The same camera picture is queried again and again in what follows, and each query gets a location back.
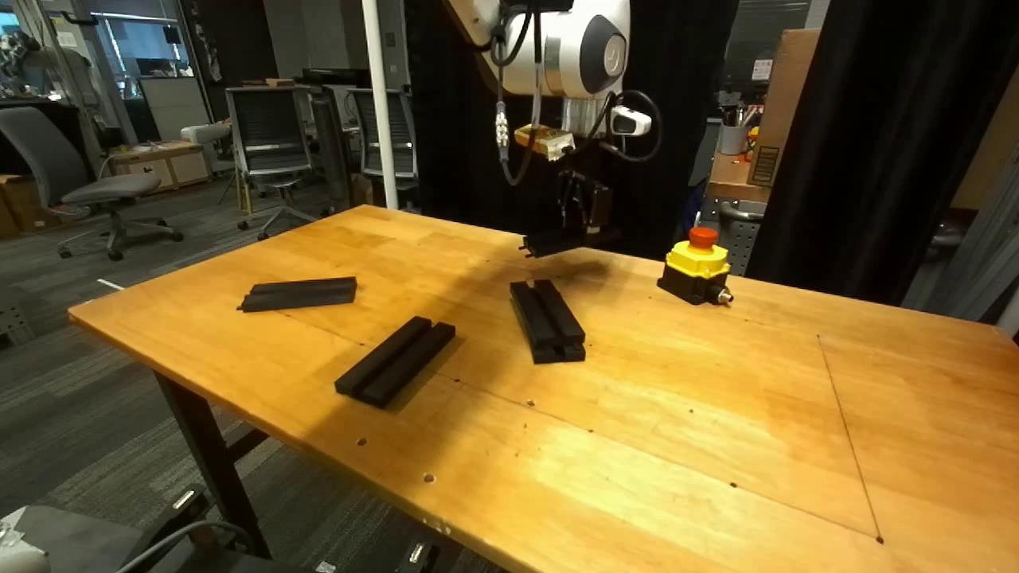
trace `black rectangular pad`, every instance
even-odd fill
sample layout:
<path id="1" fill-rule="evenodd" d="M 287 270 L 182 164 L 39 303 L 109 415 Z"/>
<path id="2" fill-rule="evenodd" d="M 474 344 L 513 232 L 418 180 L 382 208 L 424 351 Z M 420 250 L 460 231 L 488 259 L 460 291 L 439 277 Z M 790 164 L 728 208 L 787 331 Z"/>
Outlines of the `black rectangular pad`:
<path id="1" fill-rule="evenodd" d="M 513 298 L 513 308 L 517 308 L 517 319 L 521 321 L 527 337 L 534 346 L 553 346 L 562 334 L 549 321 L 537 298 L 527 285 L 511 285 L 511 298 Z"/>
<path id="2" fill-rule="evenodd" d="M 370 379 L 377 379 L 403 346 L 410 346 L 410 342 L 418 342 L 424 331 L 431 327 L 427 319 L 415 317 L 410 321 L 403 321 L 395 334 L 390 334 L 377 351 L 370 351 L 370 357 L 363 357 L 359 362 L 355 362 L 355 371 L 347 371 L 339 379 L 339 392 L 345 395 L 357 395 L 359 385 L 365 385 Z"/>
<path id="3" fill-rule="evenodd" d="M 241 312 L 345 305 L 355 303 L 357 277 L 255 285 L 241 299 Z"/>
<path id="4" fill-rule="evenodd" d="M 390 371 L 359 385 L 357 398 L 387 407 L 452 342 L 452 334 L 452 325 L 424 331 L 395 362 L 390 362 Z"/>
<path id="5" fill-rule="evenodd" d="M 583 344 L 583 327 L 563 298 L 549 285 L 534 282 L 534 299 L 543 303 L 544 317 L 550 319 L 553 331 L 562 334 L 563 346 Z"/>

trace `red button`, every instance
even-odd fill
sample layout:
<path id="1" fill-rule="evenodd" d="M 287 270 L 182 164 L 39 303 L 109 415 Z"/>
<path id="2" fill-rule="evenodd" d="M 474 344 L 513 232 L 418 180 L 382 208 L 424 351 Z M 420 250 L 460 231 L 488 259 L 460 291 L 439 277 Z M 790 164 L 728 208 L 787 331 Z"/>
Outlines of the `red button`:
<path id="1" fill-rule="evenodd" d="M 692 250 L 711 252 L 720 243 L 720 232 L 711 225 L 693 225 L 688 243 L 692 243 Z"/>

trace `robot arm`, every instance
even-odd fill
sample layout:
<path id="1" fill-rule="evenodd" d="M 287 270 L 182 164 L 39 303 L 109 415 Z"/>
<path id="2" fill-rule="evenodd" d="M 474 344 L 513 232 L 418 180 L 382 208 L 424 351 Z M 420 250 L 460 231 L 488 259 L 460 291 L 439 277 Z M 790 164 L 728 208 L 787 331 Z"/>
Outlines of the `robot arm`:
<path id="1" fill-rule="evenodd" d="M 448 0 L 448 10 L 474 44 L 492 49 L 485 61 L 508 93 L 597 100 L 629 75 L 629 0 L 543 4 L 537 12 L 530 4 Z"/>
<path id="2" fill-rule="evenodd" d="M 461 35 L 485 51 L 496 83 L 495 130 L 511 188 L 521 182 L 531 157 L 557 164 L 594 148 L 629 164 L 652 157 L 619 150 L 621 136 L 652 130 L 651 116 L 621 107 L 631 95 L 621 88 L 631 61 L 631 0 L 447 0 L 447 6 Z M 513 130 L 527 148 L 518 172 L 511 169 L 508 93 L 531 95 L 531 120 Z M 563 100 L 557 129 L 543 120 L 543 100 Z M 597 244 L 606 236 L 610 199 L 608 185 L 563 164 L 557 169 L 562 232 L 527 238 L 527 252 Z"/>
<path id="3" fill-rule="evenodd" d="M 631 0 L 448 0 L 461 35 L 485 49 L 485 65 L 503 93 L 563 100 L 562 134 L 588 134 L 631 61 Z M 614 136 L 644 136 L 651 117 L 614 107 Z"/>

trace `black curtain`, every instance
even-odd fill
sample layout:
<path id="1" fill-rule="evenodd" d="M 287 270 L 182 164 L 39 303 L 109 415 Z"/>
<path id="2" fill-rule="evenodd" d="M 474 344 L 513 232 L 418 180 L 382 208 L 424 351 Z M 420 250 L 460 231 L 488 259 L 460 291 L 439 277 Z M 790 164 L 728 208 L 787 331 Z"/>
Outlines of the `black curtain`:
<path id="1" fill-rule="evenodd" d="M 664 259 L 678 232 L 678 212 L 713 116 L 723 56 L 739 0 L 633 0 L 633 51 L 629 86 L 664 109 L 664 150 L 619 185 L 621 252 Z"/>
<path id="2" fill-rule="evenodd" d="M 435 217 L 503 225 L 517 232 L 557 231 L 553 165 L 531 164 L 521 188 L 508 188 L 495 150 L 495 93 L 478 56 L 460 39 L 435 0 L 407 0 L 415 125 L 420 148 L 420 208 Z M 614 250 L 664 259 L 692 164 L 713 107 L 716 77 L 736 0 L 631 0 L 629 86 L 651 93 L 664 109 L 656 164 L 621 165 L 597 159 L 588 169 L 619 191 Z M 530 100 L 511 102 L 513 125 L 530 117 Z"/>
<path id="3" fill-rule="evenodd" d="M 900 303 L 1016 58 L 1016 0 L 830 0 L 750 275 Z"/>

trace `office chair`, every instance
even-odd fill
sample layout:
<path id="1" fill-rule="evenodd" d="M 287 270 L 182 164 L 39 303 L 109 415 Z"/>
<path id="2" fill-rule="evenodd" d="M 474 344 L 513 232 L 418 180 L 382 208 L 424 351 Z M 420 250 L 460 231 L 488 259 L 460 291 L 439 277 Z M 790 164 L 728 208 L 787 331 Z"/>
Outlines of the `office chair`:
<path id="1" fill-rule="evenodd" d="M 150 526 L 120 526 L 56 508 L 23 508 L 0 516 L 0 569 L 216 569 L 216 573 L 295 573 L 301 568 L 255 557 L 253 538 L 211 520 L 200 486 L 180 493 Z"/>
<path id="2" fill-rule="evenodd" d="M 165 238 L 182 243 L 184 236 L 172 231 L 161 217 L 146 221 L 125 221 L 120 208 L 134 204 L 139 196 L 158 188 L 156 174 L 109 174 L 88 182 L 88 169 L 82 157 L 69 148 L 69 139 L 36 109 L 3 109 L 0 113 L 0 134 L 23 154 L 31 169 L 40 208 L 86 208 L 92 213 L 105 213 L 105 252 L 112 262 L 125 259 L 131 243 L 131 222 L 156 222 L 152 231 Z M 56 255 L 69 259 L 74 236 L 61 243 Z"/>
<path id="3" fill-rule="evenodd" d="M 232 150 L 236 150 L 236 180 L 241 199 L 241 222 L 247 231 L 258 217 L 253 212 L 253 188 L 271 185 L 285 208 L 277 208 L 269 222 L 258 231 L 258 238 L 285 221 L 308 222 L 312 213 L 291 208 L 293 188 L 312 172 L 312 150 L 303 130 L 301 109 L 308 100 L 306 86 L 232 86 L 227 88 L 229 120 L 232 120 Z"/>
<path id="4" fill-rule="evenodd" d="M 212 180 L 222 172 L 232 172 L 232 157 L 222 157 L 220 150 L 229 150 L 229 120 L 212 120 L 212 125 L 184 125 L 182 136 L 193 148 L 200 148 L 204 165 L 211 169 Z"/>
<path id="5" fill-rule="evenodd" d="M 382 180 L 382 143 L 377 129 L 372 88 L 351 93 L 359 120 L 359 172 Z M 418 188 L 418 134 L 407 93 L 390 93 L 390 130 L 398 191 Z"/>

